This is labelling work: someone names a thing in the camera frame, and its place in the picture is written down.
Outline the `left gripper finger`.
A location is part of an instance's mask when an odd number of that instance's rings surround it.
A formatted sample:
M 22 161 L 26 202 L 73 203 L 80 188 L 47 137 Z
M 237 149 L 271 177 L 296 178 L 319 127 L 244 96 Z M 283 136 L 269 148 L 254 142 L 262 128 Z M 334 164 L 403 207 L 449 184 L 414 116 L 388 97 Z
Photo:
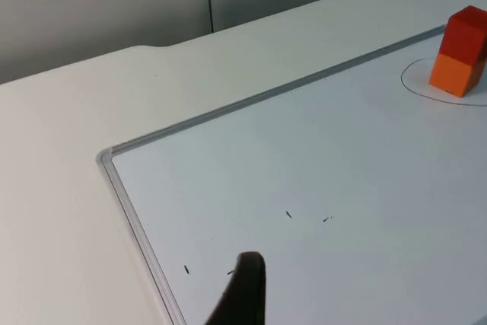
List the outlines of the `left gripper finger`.
M 241 253 L 230 282 L 206 324 L 264 324 L 265 315 L 265 261 L 258 252 Z

